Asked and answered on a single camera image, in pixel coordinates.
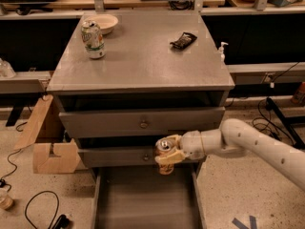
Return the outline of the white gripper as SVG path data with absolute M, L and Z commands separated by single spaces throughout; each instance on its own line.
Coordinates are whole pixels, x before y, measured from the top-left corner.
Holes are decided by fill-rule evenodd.
M 180 163 L 185 158 L 199 160 L 205 156 L 201 133 L 199 131 L 187 132 L 182 137 L 180 135 L 169 135 L 166 136 L 166 140 L 172 146 L 178 146 L 180 142 L 180 149 L 183 152 L 173 150 L 156 156 L 155 161 L 160 165 Z

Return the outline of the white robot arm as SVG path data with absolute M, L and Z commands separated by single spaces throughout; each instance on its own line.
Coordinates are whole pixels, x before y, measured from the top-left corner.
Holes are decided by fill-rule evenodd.
M 218 129 L 163 137 L 155 143 L 155 148 L 154 159 L 160 167 L 174 166 L 185 159 L 200 160 L 208 155 L 243 156 L 250 151 L 305 190 L 305 153 L 236 118 L 226 119 Z

